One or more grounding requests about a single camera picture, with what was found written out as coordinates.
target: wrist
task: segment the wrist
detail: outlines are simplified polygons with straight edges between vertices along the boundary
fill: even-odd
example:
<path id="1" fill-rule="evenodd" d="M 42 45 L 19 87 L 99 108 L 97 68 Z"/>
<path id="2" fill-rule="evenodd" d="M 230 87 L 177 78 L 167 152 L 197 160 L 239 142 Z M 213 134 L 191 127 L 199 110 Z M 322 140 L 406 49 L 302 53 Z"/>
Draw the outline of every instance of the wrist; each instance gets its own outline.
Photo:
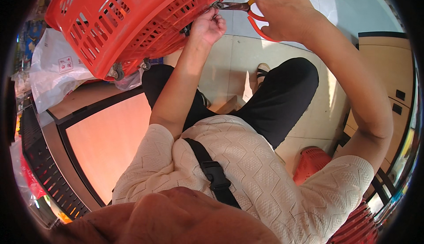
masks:
<path id="1" fill-rule="evenodd" d="M 318 51 L 329 40 L 337 36 L 339 31 L 325 16 L 314 19 L 314 25 L 306 35 L 305 41 L 302 43 L 311 51 Z"/>
<path id="2" fill-rule="evenodd" d="M 203 40 L 202 37 L 198 36 L 190 36 L 187 44 L 184 46 L 184 48 L 190 48 L 191 50 L 194 50 L 198 53 L 205 52 L 209 54 L 210 50 L 212 49 L 212 45 Z"/>

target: black handle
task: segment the black handle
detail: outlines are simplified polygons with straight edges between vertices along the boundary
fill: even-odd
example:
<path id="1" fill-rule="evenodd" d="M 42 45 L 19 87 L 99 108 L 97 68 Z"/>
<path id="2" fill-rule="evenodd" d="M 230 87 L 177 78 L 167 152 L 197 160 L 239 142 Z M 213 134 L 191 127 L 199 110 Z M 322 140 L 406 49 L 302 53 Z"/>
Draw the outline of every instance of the black handle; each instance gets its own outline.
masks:
<path id="1" fill-rule="evenodd" d="M 399 98 L 401 100 L 405 100 L 405 93 L 397 89 L 396 90 L 396 98 Z"/>
<path id="2" fill-rule="evenodd" d="M 400 107 L 399 105 L 397 105 L 397 104 L 393 104 L 393 108 L 392 108 L 392 110 L 395 112 L 395 113 L 397 113 L 397 114 L 399 114 L 399 115 L 402 115 L 402 107 Z"/>

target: woman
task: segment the woman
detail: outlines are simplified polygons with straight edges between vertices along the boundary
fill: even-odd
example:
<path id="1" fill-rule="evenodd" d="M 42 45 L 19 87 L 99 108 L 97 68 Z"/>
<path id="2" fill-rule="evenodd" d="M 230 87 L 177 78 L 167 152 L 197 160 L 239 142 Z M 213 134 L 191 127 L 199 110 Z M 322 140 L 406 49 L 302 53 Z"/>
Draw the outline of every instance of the woman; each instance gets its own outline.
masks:
<path id="1" fill-rule="evenodd" d="M 307 109 L 318 86 L 304 58 L 267 73 L 239 111 L 216 115 L 196 90 L 225 20 L 211 9 L 193 24 L 178 63 L 143 75 L 150 125 L 113 192 L 113 205 L 53 232 L 96 243 L 325 243 L 362 199 L 388 150 L 390 104 L 359 51 L 309 0 L 256 0 L 262 31 L 317 54 L 347 94 L 358 130 L 320 172 L 297 187 L 275 149 Z M 219 162 L 234 206 L 215 200 L 189 139 Z"/>

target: hand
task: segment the hand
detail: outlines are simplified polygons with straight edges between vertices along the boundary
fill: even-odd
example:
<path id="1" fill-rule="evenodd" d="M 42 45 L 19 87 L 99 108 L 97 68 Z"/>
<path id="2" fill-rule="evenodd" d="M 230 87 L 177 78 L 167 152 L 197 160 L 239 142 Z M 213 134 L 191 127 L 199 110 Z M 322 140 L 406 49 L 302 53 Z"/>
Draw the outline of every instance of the hand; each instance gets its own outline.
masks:
<path id="1" fill-rule="evenodd" d="M 269 22 L 269 26 L 262 27 L 262 32 L 275 40 L 295 41 L 308 47 L 310 38 L 319 32 L 320 24 L 330 23 L 309 0 L 255 1 Z"/>
<path id="2" fill-rule="evenodd" d="M 226 21 L 221 15 L 216 15 L 218 12 L 218 9 L 210 8 L 208 12 L 200 15 L 193 22 L 190 37 L 213 46 L 227 31 Z"/>

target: pliers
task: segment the pliers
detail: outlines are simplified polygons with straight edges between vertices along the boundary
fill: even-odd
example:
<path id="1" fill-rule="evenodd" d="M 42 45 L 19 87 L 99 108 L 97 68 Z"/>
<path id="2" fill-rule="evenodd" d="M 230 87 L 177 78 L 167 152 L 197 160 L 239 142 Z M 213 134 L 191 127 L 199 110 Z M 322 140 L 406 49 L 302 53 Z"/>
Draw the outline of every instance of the pliers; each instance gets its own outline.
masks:
<path id="1" fill-rule="evenodd" d="M 255 29 L 255 31 L 258 33 L 258 35 L 260 35 L 261 37 L 269 40 L 269 41 L 273 41 L 273 42 L 281 42 L 281 41 L 276 41 L 272 38 L 270 38 L 268 35 L 264 34 L 261 29 L 259 29 L 258 25 L 256 24 L 254 19 L 257 19 L 258 21 L 261 22 L 267 22 L 267 20 L 265 19 L 265 17 L 256 15 L 252 12 L 251 10 L 251 6 L 255 3 L 255 0 L 249 0 L 248 2 L 245 3 L 234 3 L 234 2 L 222 2 L 221 4 L 223 6 L 228 6 L 228 7 L 223 7 L 220 8 L 221 10 L 231 10 L 231 11 L 245 11 L 247 12 L 247 14 L 249 15 L 247 17 L 247 19 L 250 21 L 250 24 L 252 24 L 253 29 Z"/>

